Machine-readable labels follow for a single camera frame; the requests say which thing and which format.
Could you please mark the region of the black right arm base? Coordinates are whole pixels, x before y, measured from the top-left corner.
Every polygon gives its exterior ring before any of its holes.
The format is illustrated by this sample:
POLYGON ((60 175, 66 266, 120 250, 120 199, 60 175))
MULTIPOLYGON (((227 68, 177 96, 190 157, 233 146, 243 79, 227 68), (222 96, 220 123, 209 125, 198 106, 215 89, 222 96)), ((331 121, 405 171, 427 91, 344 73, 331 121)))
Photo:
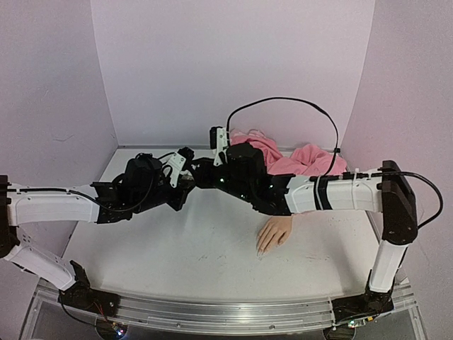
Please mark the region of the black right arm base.
POLYGON ((378 293, 370 290, 369 286, 359 295, 338 297, 332 301, 333 326, 340 326, 351 321, 378 317, 394 309, 392 293, 393 280, 390 290, 378 293))

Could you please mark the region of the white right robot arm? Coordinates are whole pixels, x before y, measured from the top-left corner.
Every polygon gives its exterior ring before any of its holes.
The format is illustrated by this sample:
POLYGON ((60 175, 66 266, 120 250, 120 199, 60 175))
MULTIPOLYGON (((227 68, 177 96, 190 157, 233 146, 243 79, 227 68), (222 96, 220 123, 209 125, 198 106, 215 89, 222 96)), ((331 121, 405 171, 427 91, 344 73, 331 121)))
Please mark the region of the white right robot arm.
POLYGON ((415 197, 393 161, 379 169, 341 175, 271 175, 263 153, 248 143, 226 149, 218 159, 194 160, 198 188, 215 188, 264 215, 290 216, 330 211, 360 211, 382 216, 384 226, 367 287, 387 293, 394 285, 408 245, 417 236, 415 197))

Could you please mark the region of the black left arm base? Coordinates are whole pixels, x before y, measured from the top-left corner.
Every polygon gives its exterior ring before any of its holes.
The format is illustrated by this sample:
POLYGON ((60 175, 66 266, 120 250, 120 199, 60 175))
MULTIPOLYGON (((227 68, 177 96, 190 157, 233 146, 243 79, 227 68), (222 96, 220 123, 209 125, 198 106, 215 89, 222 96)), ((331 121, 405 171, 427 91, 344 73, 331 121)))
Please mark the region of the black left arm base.
POLYGON ((92 288, 85 269, 73 260, 69 263, 74 270, 75 283, 71 284, 66 290, 59 291, 58 302, 61 302, 65 307, 97 313, 104 317, 115 317, 120 296, 92 288))

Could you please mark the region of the clear nail polish bottle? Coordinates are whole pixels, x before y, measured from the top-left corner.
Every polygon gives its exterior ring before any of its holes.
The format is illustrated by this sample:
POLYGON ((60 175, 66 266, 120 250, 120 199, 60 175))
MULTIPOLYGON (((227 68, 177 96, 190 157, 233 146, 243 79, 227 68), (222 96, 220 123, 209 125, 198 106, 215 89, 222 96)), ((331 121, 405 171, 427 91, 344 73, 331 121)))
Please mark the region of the clear nail polish bottle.
POLYGON ((189 171, 181 172, 179 175, 179 181, 194 181, 193 175, 189 171))

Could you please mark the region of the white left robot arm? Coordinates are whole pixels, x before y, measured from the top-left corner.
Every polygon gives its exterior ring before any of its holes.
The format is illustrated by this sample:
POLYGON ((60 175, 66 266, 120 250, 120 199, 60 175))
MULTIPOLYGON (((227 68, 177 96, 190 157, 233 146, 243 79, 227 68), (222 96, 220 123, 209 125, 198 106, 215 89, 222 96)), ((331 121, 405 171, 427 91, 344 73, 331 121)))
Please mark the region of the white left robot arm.
POLYGON ((110 225, 160 205, 180 210, 194 187, 188 175, 191 159, 182 152, 141 153, 110 181, 66 188, 11 184, 2 177, 1 258, 67 291, 78 308, 93 307, 96 295, 84 267, 63 259, 63 251, 38 236, 38 228, 110 225))

